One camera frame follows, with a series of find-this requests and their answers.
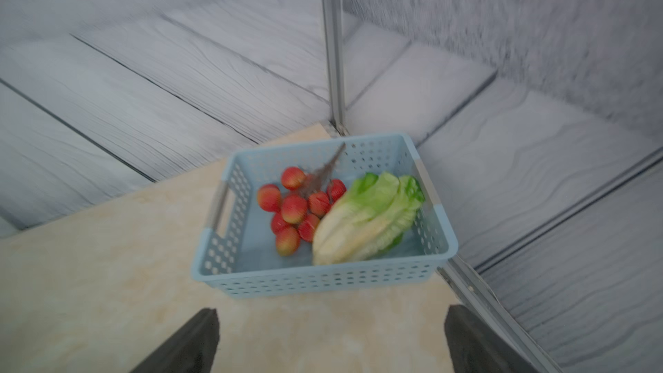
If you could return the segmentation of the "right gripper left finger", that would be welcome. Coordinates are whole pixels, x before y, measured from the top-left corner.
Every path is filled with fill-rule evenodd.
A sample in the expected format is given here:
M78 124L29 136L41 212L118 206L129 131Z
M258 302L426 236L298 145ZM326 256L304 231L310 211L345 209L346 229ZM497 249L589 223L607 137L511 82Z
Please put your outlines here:
M131 373L208 373L212 370L219 338L217 310L202 308Z

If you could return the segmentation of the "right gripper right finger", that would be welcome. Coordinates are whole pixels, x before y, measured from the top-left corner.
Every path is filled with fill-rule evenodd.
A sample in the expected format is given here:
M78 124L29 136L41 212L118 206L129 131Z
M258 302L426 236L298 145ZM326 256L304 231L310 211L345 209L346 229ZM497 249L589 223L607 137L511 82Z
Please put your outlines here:
M449 307L445 336L456 373L537 373L476 314L463 305Z

